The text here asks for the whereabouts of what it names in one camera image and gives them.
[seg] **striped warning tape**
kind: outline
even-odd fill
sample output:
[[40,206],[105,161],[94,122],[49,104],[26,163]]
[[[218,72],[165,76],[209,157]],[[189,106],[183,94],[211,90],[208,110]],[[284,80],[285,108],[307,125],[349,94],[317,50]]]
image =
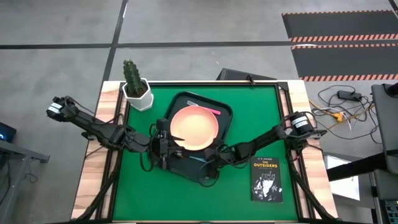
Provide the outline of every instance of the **striped warning tape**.
[[322,48],[355,48],[355,47],[398,47],[396,44],[340,44],[340,45],[294,45],[291,49],[322,49]]
[[357,12],[392,12],[392,10],[358,10],[358,11],[331,11],[331,12],[287,12],[282,13],[282,16],[298,15],[298,14],[331,14],[331,13],[357,13]]
[[398,80],[398,74],[379,75],[323,75],[300,77],[305,82],[327,82],[327,81],[360,81],[360,80]]
[[351,41],[398,39],[398,34],[332,35],[315,37],[291,37],[291,42]]

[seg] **orange plate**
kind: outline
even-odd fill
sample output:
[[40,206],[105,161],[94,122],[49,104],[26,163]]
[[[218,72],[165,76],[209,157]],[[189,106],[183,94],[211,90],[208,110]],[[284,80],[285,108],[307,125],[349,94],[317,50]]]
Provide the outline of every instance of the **orange plate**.
[[201,106],[188,106],[177,112],[171,122],[172,136],[184,141],[175,141],[187,150],[197,151],[209,146],[218,134],[216,117]]

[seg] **gray floor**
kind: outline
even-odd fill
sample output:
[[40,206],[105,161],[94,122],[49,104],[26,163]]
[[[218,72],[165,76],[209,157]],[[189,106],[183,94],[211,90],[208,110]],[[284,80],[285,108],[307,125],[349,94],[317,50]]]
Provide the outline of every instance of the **gray floor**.
[[[0,45],[111,43],[121,2],[0,0]],[[119,43],[287,40],[283,12],[372,9],[391,7],[387,0],[130,0]],[[13,223],[70,218],[87,142],[80,129],[50,120],[45,110],[54,96],[64,95],[93,109],[108,53],[109,49],[0,50],[0,122],[18,129],[17,144],[51,155],[48,164],[32,166],[39,181],[26,181]],[[223,67],[298,79],[288,47],[118,49],[110,80],[123,78],[122,62],[128,58],[150,80],[214,80]],[[373,83],[344,82],[363,94],[370,93]],[[330,84],[307,83],[308,96],[320,104],[317,93]],[[321,122],[332,123],[326,118]],[[357,123],[351,132],[342,124],[336,132],[356,136],[371,128],[369,120]],[[358,157],[381,151],[369,137],[342,141],[327,134],[321,143],[326,151]],[[347,220],[368,213],[343,205],[338,211]]]

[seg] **white pot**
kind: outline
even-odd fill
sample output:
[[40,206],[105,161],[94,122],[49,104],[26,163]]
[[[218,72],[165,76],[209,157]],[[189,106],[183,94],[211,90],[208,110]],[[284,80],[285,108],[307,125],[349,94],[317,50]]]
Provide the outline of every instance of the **white pot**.
[[127,83],[123,85],[122,89],[123,89],[124,97],[126,97],[128,102],[130,102],[130,105],[139,111],[144,111],[144,110],[148,110],[149,108],[152,107],[152,104],[154,102],[154,95],[150,91],[150,86],[148,84],[147,79],[141,78],[141,81],[146,84],[148,89],[140,98],[134,98],[134,97],[127,96],[127,93],[126,93]]

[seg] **the outsiders book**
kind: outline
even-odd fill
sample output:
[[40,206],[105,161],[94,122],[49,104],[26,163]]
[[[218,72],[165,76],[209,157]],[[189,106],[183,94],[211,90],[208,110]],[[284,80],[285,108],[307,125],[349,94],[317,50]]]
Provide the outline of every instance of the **the outsiders book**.
[[283,201],[278,158],[251,159],[251,192],[254,201]]

